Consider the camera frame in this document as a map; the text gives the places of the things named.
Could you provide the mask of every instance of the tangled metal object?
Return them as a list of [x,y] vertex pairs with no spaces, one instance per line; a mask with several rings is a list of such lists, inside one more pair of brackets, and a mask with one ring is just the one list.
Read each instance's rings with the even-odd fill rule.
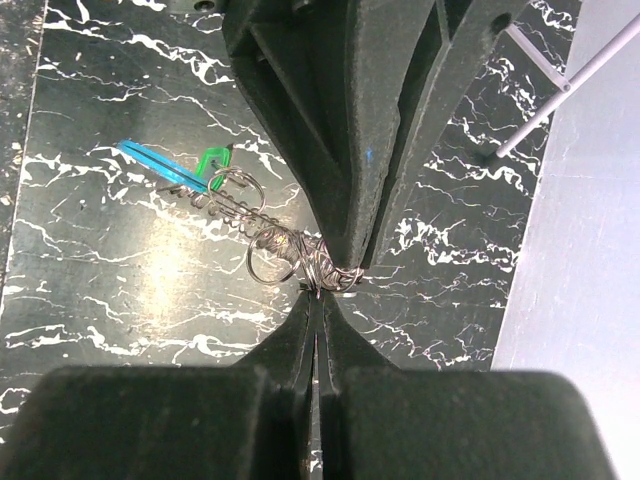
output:
[[[225,190],[213,188],[214,182],[223,178],[241,188],[251,186],[260,198],[258,207],[249,207],[244,201],[237,201]],[[159,191],[168,191],[178,197],[188,197],[191,205],[199,210],[206,208],[212,217],[222,216],[223,222],[237,228],[251,240],[247,251],[247,270],[251,277],[264,284],[276,285],[289,280],[302,268],[309,290],[321,289],[333,292],[346,292],[362,279],[361,268],[341,269],[336,267],[327,251],[322,238],[313,237],[299,230],[291,230],[280,222],[263,213],[266,197],[262,186],[250,174],[238,167],[225,167],[216,170],[209,179],[206,193],[199,193],[182,184],[173,184]],[[256,251],[265,250],[277,258],[285,260],[289,268],[274,279],[260,277],[254,269]]]

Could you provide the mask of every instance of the blue plastic piece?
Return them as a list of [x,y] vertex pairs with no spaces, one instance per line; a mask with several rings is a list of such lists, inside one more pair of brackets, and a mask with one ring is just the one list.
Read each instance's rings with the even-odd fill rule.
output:
[[122,140],[118,143],[118,150],[172,183],[185,185],[199,193],[207,191],[207,183],[202,178],[142,145],[131,140]]

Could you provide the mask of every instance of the white wall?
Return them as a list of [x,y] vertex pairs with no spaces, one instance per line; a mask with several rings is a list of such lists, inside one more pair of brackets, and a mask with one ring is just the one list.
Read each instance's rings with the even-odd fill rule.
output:
[[[567,74],[638,13],[584,0]],[[493,368],[571,379],[640,479],[640,37],[556,112]]]

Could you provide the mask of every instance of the green tag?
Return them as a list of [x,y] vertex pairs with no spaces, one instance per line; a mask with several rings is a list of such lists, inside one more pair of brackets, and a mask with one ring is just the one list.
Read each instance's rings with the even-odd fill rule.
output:
[[[196,175],[203,180],[209,181],[216,173],[216,170],[225,168],[231,165],[231,150],[226,147],[212,147],[207,148],[202,154],[198,168],[196,168]],[[220,176],[215,179],[211,188],[218,190],[224,182],[224,176]]]

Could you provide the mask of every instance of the white rod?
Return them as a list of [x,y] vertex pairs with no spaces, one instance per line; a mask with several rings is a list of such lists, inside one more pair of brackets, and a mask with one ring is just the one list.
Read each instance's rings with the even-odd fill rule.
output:
[[620,33],[618,33],[602,50],[600,50],[591,60],[589,60],[578,73],[570,80],[569,91],[558,92],[545,103],[536,114],[520,127],[513,136],[498,148],[496,155],[503,158],[524,138],[531,133],[540,123],[551,115],[573,92],[578,90],[584,82],[589,80],[602,66],[611,60],[627,43],[629,43],[638,33],[640,33],[640,14],[638,14]]
[[533,43],[520,31],[514,24],[507,27],[507,33],[511,39],[522,49],[522,51],[535,63],[538,68],[551,80],[556,87],[562,91],[568,91],[571,85],[567,80],[554,68],[553,65],[545,58],[542,53],[535,47]]

